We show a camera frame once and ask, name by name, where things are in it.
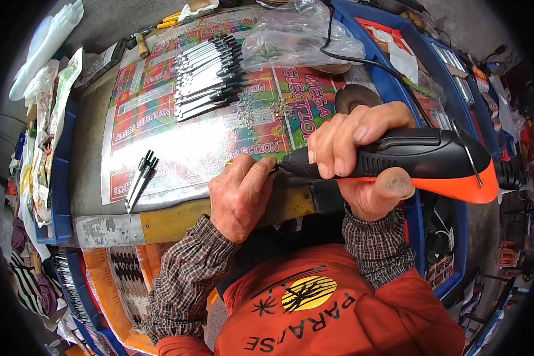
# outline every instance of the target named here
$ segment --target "bundle of metal rods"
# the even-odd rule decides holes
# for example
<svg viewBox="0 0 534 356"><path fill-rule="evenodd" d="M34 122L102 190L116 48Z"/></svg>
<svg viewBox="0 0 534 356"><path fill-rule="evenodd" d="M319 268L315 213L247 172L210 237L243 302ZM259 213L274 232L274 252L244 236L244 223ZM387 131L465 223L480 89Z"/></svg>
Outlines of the bundle of metal rods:
<svg viewBox="0 0 534 356"><path fill-rule="evenodd" d="M74 317L77 318L79 322L86 326L93 326L91 320L85 311L85 307L81 302L79 293L77 292L77 287L73 282L73 276L71 276L71 270L69 269L69 263L67 262L67 254L65 253L65 248L59 247L55 254L53 255L53 265L57 270L57 274L60 278L60 285L65 290L65 294L68 296L69 300L66 302L71 305L71 308L75 311Z"/></svg>
<svg viewBox="0 0 534 356"><path fill-rule="evenodd" d="M120 291L121 304L137 330L142 330L141 322L146 317L149 291L144 283L141 266L136 256L135 246L109 247L110 269L115 285Z"/></svg>
<svg viewBox="0 0 534 356"><path fill-rule="evenodd" d="M455 53L446 50L443 47L437 46L434 43L430 43L431 47L437 53L437 56L443 61L443 63L455 67L459 69L460 71L463 71L465 73L467 72L467 69L461 64L461 61L457 58ZM461 92L461 95L463 96L463 99L465 99L465 103L467 106L471 106L475 103L475 99L473 97L473 93L471 91L471 88L469 87L469 83L467 81L459 76L453 76L453 80L455 81L455 84L457 85L457 88L459 88L459 91Z"/></svg>
<svg viewBox="0 0 534 356"><path fill-rule="evenodd" d="M174 59L174 116L181 122L238 100L241 45L233 36L211 38Z"/></svg>

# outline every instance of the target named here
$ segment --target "hand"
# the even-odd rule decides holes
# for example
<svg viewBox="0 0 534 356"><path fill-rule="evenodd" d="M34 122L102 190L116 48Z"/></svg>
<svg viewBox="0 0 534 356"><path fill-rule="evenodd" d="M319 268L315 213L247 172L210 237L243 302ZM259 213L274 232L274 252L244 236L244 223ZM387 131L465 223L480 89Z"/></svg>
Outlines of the hand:
<svg viewBox="0 0 534 356"><path fill-rule="evenodd" d="M359 105L350 115L336 114L308 139L309 163L317 163L320 176L345 177L354 171L356 147L368 145L385 131L416 127L408 107L399 101L369 108ZM376 221L385 217L402 199L415 192L411 178L399 167L384 170L375 182L341 179L341 194L359 219Z"/></svg>
<svg viewBox="0 0 534 356"><path fill-rule="evenodd" d="M42 272L42 258L40 257L40 254L34 249L31 252L31 259L32 267L34 267L36 274L40 274Z"/></svg>
<svg viewBox="0 0 534 356"><path fill-rule="evenodd" d="M269 172L276 162L275 157L257 162L240 154L208 183L210 221L231 242L245 241L265 212L275 178Z"/></svg>

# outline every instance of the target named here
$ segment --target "yellow sun graphic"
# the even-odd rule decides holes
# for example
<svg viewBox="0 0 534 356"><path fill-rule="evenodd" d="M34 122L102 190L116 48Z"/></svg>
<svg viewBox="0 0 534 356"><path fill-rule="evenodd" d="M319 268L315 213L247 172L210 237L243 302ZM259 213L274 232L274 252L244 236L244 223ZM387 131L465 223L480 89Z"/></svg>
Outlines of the yellow sun graphic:
<svg viewBox="0 0 534 356"><path fill-rule="evenodd" d="M330 298L336 289L336 282L325 276L310 276L299 279L281 297L281 304L287 311L312 309Z"/></svg>

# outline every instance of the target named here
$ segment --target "orange t-shirt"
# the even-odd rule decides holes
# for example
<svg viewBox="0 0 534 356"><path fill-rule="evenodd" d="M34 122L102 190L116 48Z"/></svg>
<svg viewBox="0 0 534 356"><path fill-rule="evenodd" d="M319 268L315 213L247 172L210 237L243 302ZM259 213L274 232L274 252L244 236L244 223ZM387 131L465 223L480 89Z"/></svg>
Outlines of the orange t-shirt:
<svg viewBox="0 0 534 356"><path fill-rule="evenodd" d="M377 290L343 245L272 260L224 293L230 317L214 353L203 340L170 336L160 356L461 355L463 330L415 268Z"/></svg>

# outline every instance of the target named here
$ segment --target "colorful packaging print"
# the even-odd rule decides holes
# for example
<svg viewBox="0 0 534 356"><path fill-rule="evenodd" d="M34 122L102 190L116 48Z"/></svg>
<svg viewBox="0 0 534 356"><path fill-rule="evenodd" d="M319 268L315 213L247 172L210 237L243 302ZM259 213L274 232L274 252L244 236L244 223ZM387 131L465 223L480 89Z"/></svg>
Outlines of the colorful packaging print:
<svg viewBox="0 0 534 356"><path fill-rule="evenodd" d="M453 255L445 256L441 261L430 266L427 270L426 279L431 289L439 287L453 275Z"/></svg>
<svg viewBox="0 0 534 356"><path fill-rule="evenodd" d="M120 69L105 123L102 204L125 198L138 162L149 149L159 161L143 195L206 183L237 154L256 160L274 155L280 160L305 146L309 135L334 116L334 95L345 84L342 78L331 79L309 68L263 68L246 74L239 89L240 98L251 104L251 129L242 125L237 102L176 123L175 57L217 34L232 34L243 42L258 11L262 10L234 10L171 27L157 35L146 59ZM292 112L276 117L271 106L283 103Z"/></svg>

